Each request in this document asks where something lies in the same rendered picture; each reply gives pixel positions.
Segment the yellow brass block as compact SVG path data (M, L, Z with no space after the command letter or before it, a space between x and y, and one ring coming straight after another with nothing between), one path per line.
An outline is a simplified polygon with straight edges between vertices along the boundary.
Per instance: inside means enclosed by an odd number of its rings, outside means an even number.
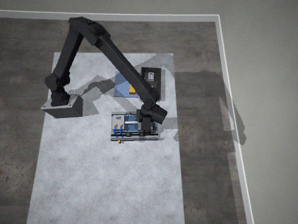
M136 94L135 89L130 85L130 94Z

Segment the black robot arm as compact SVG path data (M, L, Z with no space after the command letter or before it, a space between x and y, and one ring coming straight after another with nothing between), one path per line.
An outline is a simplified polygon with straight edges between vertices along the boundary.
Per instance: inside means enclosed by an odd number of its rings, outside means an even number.
M110 34L98 22L84 17L70 18L70 28L65 44L61 51L58 63L50 76L45 78L46 86L52 90L51 106L68 105L70 95L64 89L64 86L70 83L70 67L74 61L80 44L85 37L93 46L95 45L110 62L118 69L124 78L135 89L141 101L140 122L142 122L142 134L151 134L151 121L162 124L167 111L161 108L156 102L159 99L159 93L136 71L126 57L114 45L110 39ZM60 88L60 89L59 89ZM151 114L151 115L150 115ZM144 116L144 117L143 117Z

